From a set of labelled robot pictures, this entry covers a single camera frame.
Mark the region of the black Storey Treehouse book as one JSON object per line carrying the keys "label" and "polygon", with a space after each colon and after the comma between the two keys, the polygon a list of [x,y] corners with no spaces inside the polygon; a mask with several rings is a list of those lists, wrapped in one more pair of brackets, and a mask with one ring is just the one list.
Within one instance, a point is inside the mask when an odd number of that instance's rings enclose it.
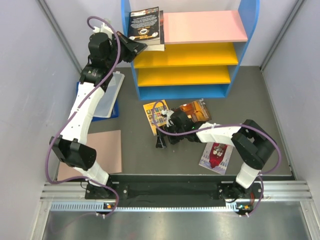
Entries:
{"label": "black Storey Treehouse book", "polygon": [[129,15],[128,38],[148,46],[161,43],[159,7],[132,11]]}

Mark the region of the yellow Shakespeare paperback book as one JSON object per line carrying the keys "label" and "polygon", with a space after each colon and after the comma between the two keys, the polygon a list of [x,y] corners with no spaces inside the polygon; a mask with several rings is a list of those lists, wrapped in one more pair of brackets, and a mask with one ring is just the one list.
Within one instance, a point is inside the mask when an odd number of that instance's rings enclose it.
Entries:
{"label": "yellow Shakespeare paperback book", "polygon": [[155,127],[154,123],[156,123],[159,127],[162,127],[167,123],[167,117],[162,116],[162,110],[168,110],[169,108],[165,100],[162,100],[162,102],[163,104],[157,103],[155,107],[155,102],[143,105],[143,110],[146,114],[146,117],[152,130],[152,134],[154,136],[157,135],[157,128]]}

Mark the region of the dark Tale of Two Cities book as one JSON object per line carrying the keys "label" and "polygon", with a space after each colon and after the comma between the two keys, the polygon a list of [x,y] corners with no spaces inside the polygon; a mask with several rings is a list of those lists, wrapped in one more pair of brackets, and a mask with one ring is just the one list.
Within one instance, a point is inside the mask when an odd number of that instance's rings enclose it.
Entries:
{"label": "dark Tale of Two Cities book", "polygon": [[164,51],[165,50],[165,34],[164,34],[164,11],[159,12],[159,30],[160,44],[149,45],[145,51]]}

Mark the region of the black red-lettered glossy book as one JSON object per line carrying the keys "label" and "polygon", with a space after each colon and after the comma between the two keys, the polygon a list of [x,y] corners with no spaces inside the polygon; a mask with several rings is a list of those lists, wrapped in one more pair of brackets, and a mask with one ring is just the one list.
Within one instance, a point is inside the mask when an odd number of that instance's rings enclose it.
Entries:
{"label": "black red-lettered glossy book", "polygon": [[206,122],[212,119],[203,98],[180,105],[179,108],[185,112],[187,117],[194,123]]}

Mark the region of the purple red illustrated book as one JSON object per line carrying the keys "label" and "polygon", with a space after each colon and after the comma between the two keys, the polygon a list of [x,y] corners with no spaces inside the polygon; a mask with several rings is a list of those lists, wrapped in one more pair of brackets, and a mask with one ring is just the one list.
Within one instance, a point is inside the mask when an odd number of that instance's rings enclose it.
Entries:
{"label": "purple red illustrated book", "polygon": [[225,175],[234,147],[227,144],[208,142],[199,165],[220,175]]}

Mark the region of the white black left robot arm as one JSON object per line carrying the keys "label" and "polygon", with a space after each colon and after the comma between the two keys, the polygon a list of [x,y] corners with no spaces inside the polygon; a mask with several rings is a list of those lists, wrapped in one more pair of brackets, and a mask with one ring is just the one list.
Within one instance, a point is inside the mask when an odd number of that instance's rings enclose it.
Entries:
{"label": "white black left robot arm", "polygon": [[145,43],[116,33],[94,33],[89,38],[87,64],[83,68],[77,96],[62,130],[49,142],[51,151],[68,167],[81,173],[87,195],[107,199],[114,193],[109,174],[97,162],[97,152],[86,145],[89,126],[99,101],[106,93],[114,68],[124,61],[131,63],[147,48]]}

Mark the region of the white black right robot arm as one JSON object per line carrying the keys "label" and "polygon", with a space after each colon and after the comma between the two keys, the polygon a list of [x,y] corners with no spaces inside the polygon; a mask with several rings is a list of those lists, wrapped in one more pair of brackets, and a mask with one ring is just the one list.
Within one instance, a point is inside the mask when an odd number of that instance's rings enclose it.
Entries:
{"label": "white black right robot arm", "polygon": [[262,169],[271,155],[280,151],[275,140],[251,119],[242,124],[216,124],[193,121],[182,110],[164,110],[162,115],[166,119],[163,126],[152,122],[160,148],[164,147],[164,136],[167,136],[171,144],[187,139],[193,143],[224,145],[237,150],[243,163],[231,187],[221,193],[228,202],[249,195],[254,181],[263,174]]}

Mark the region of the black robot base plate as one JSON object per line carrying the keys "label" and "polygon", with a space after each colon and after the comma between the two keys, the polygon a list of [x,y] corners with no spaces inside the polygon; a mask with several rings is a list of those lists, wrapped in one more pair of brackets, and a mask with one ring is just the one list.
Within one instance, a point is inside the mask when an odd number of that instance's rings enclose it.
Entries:
{"label": "black robot base plate", "polygon": [[[222,207],[227,202],[222,191],[235,179],[232,175],[112,174],[109,190],[88,185],[84,198],[106,201],[118,195],[119,207]],[[258,200],[263,196],[261,184],[254,183],[249,193],[236,201]]]}

